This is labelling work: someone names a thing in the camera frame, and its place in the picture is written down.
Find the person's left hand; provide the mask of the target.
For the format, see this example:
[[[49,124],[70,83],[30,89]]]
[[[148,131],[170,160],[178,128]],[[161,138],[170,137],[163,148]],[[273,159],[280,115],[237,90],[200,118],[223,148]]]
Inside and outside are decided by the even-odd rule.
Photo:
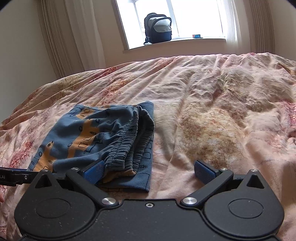
[[[4,197],[2,194],[0,194],[0,203],[3,203],[4,202]]]

